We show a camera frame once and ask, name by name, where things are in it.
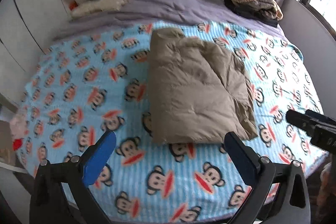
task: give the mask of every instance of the blue blanket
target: blue blanket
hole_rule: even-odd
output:
[[[22,104],[28,109],[28,130],[18,156],[30,174],[43,159],[57,163],[81,155],[109,128],[117,148],[90,190],[112,219],[166,223],[234,214],[250,189],[223,145],[151,142],[147,56],[151,31],[163,27],[179,27],[187,37],[234,51],[254,89],[259,137],[245,144],[273,162],[300,161],[306,175],[315,170],[325,153],[285,120],[288,109],[322,113],[293,44],[229,23],[156,22],[79,36],[52,46],[41,58]],[[204,180],[205,173],[214,183]],[[67,185],[64,190],[74,202]]]

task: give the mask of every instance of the brown puffer jacket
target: brown puffer jacket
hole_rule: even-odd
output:
[[[181,29],[153,31],[148,94],[153,141],[222,143],[257,136],[251,83],[233,52]]]

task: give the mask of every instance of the metal bolt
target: metal bolt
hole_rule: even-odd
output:
[[[296,167],[299,167],[301,165],[301,163],[297,160],[292,161],[293,165]]]
[[[47,161],[47,160],[42,160],[42,161],[41,161],[41,163],[40,163],[40,165],[41,165],[41,166],[46,166],[46,165],[47,165],[47,163],[48,163],[48,161]]]
[[[261,157],[260,160],[264,164],[268,164],[269,163],[269,158],[267,158],[267,157]]]
[[[73,156],[73,157],[71,157],[71,162],[73,162],[73,163],[75,163],[75,162],[79,162],[79,159],[80,159],[81,157],[80,156]]]

